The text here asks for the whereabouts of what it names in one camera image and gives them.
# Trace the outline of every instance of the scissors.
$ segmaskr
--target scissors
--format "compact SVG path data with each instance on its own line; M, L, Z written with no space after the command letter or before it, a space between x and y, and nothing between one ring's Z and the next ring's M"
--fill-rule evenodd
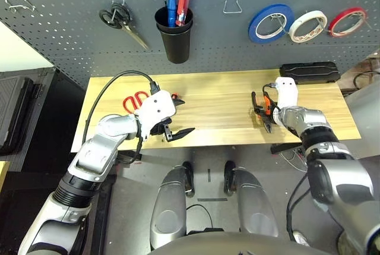
M128 9L117 2L111 6L111 12L107 10L99 11L99 17L109 27L126 31L133 37L145 50L148 50L148 45L130 28L131 14Z
M140 107L142 104L143 104L143 101L140 99L140 95L145 95L145 97L149 97L149 95L146 93L146 92L136 92L135 93L135 97L133 96L128 96L126 97L124 100L123 100L123 107L124 109L127 111L127 113L129 114L133 114L133 112L131 112L129 109L128 109L128 101L130 100L131 103L132 103L132 106L133 108L136 110L138 109L137 107L137 103L138 103L138 106Z

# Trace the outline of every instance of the white wall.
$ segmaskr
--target white wall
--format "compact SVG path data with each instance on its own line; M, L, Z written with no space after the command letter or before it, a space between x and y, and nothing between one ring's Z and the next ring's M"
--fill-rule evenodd
M0 22L0 71L52 67L52 64Z

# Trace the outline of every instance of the blue screwdriver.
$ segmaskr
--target blue screwdriver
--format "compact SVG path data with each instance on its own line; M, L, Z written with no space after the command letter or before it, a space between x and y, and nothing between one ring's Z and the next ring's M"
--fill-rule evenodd
M169 27L176 27L177 19L177 0L167 0L167 23Z

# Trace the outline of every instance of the black case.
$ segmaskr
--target black case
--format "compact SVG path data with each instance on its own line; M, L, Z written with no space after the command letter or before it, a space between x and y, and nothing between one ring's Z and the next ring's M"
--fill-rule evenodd
M280 68L282 77L293 78L296 84L333 83L340 79L333 62L284 64Z
M0 79L0 154L15 149L32 91L33 81L27 77Z

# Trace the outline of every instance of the red tape roll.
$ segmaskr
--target red tape roll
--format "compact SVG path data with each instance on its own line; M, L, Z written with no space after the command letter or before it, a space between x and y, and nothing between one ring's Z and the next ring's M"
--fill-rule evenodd
M347 16L351 15L351 14L360 14L361 17L360 17L360 20L355 23L352 27L350 27L349 29L345 30L345 31L342 31L342 32L335 32L334 29L335 29L335 26L344 18L346 18ZM355 30L357 30L360 26L363 25L364 21L366 20L367 18L367 13L366 11L361 8L361 7L353 7L353 8L349 8L341 13L339 13L336 18L334 18L332 20L332 22L330 23L330 26L328 27L329 31L330 31L330 35L332 37L343 37L343 36L346 36L348 34L351 34L353 33Z

